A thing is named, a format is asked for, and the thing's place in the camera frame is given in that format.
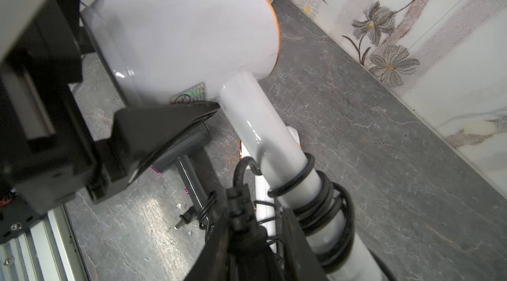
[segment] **tiled wall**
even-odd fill
[[[507,0],[292,1],[507,197]]]

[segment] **hair dryer label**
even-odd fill
[[[206,85],[204,82],[197,84],[171,98],[171,104],[181,102],[206,101]]]

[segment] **black power cord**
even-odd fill
[[[292,180],[288,183],[282,185],[279,188],[271,189],[268,191],[269,197],[279,197],[286,194],[288,191],[294,189],[297,185],[302,183],[313,170],[315,165],[314,157],[305,153],[307,157],[307,164],[301,170],[299,174],[297,174]],[[234,171],[233,183],[234,185],[243,183],[243,174],[246,167],[250,165],[250,168],[256,175],[261,175],[259,166],[255,162],[252,157],[245,157],[241,159]],[[294,214],[301,227],[303,228],[303,232],[306,236],[317,233],[320,229],[325,227],[339,211],[343,212],[345,217],[345,227],[343,232],[338,239],[338,241],[333,245],[333,247],[320,255],[317,255],[317,259],[319,260],[322,268],[326,273],[330,273],[338,270],[347,260],[350,252],[352,251],[352,246],[354,243],[354,206],[352,203],[352,197],[348,193],[348,191],[338,183],[331,182],[330,179],[326,176],[326,174],[322,171],[317,170],[317,174],[319,175],[322,186],[319,194],[309,202],[307,205],[304,205],[300,208],[294,210]],[[274,218],[269,218],[260,223],[264,223],[270,220],[274,220]],[[276,236],[270,238],[268,244],[273,244],[277,242]],[[385,265],[385,263],[380,260],[380,258],[374,254],[372,256],[379,268],[386,275],[389,281],[396,281],[396,278],[390,271],[390,269]]]
[[[217,192],[215,190],[211,191],[208,195],[208,199],[204,206],[200,209],[199,213],[197,213],[197,220],[199,221],[199,228],[202,230],[206,230],[204,234],[204,241],[208,241],[209,234],[213,230],[214,221],[213,221],[213,208],[217,203]],[[202,222],[208,218],[208,222],[204,225]]]
[[[254,175],[256,175],[256,176],[262,175],[261,169],[259,168],[259,165],[255,161],[255,159],[252,157],[244,157],[241,160],[239,160],[238,164],[236,165],[236,169],[234,170],[234,175],[232,178],[232,185],[234,187],[238,187],[243,184],[244,174],[245,174],[245,170],[247,167],[250,167],[250,169],[252,170]],[[254,200],[253,203],[271,206],[275,209],[275,212],[277,210],[277,206],[275,203],[261,201],[261,200]],[[268,218],[258,221],[257,224],[261,225],[263,223],[274,221],[277,218],[278,218],[278,216],[268,217]],[[268,245],[272,245],[274,243],[281,243],[281,236],[280,235],[268,236],[267,239],[269,240]],[[279,254],[279,249],[281,248],[281,245],[279,245],[279,246],[280,247],[277,247],[275,257],[277,258],[279,264],[282,264],[282,257]]]

